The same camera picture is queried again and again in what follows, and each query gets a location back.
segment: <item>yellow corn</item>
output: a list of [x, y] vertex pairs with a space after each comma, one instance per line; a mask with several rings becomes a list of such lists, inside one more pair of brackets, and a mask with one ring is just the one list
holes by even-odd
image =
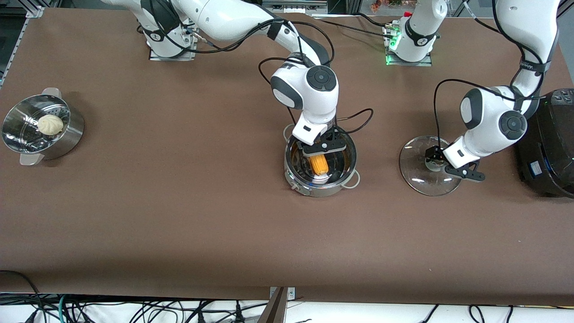
[[321, 176], [329, 171], [329, 165], [327, 165], [325, 155], [314, 155], [307, 158], [311, 162], [311, 169], [316, 175]]

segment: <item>white sticker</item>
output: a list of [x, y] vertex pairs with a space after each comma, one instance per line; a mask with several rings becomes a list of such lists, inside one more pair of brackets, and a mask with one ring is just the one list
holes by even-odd
[[534, 163], [530, 163], [530, 170], [532, 171], [532, 174], [534, 174], [534, 176], [542, 174], [542, 169], [540, 169], [540, 163], [538, 162], [538, 160], [535, 161]]

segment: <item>black appliance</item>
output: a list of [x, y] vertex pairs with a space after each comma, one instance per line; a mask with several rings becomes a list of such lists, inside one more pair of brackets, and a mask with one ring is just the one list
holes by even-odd
[[522, 180], [542, 195], [574, 198], [574, 89], [541, 99], [516, 147]]

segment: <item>brown table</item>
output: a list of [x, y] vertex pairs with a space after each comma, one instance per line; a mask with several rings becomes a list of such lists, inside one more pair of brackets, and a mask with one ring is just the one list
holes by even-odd
[[[531, 192], [511, 149], [483, 160], [485, 182], [441, 198], [412, 190], [398, 169], [402, 145], [436, 131], [437, 82], [506, 84], [516, 47], [471, 19], [446, 19], [432, 67], [386, 66], [377, 36], [315, 23], [337, 50], [339, 115], [375, 109], [353, 135], [359, 187], [323, 199], [283, 177], [290, 119], [257, 71], [286, 56], [279, 45], [252, 37], [193, 62], [148, 61], [130, 12], [47, 9], [26, 30], [0, 113], [54, 86], [86, 129], [71, 153], [37, 167], [1, 149], [1, 267], [53, 293], [254, 299], [296, 286], [307, 300], [571, 305], [574, 205]], [[570, 86], [557, 51], [543, 93]], [[440, 91], [447, 140], [464, 132], [457, 107], [468, 89]], [[24, 288], [0, 278], [0, 290]]]

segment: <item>teal cable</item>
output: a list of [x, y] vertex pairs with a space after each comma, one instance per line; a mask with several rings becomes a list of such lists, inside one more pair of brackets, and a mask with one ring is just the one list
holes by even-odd
[[64, 323], [64, 315], [62, 315], [62, 307], [64, 307], [64, 296], [60, 298], [60, 303], [58, 303], [58, 316], [60, 316], [60, 323]]

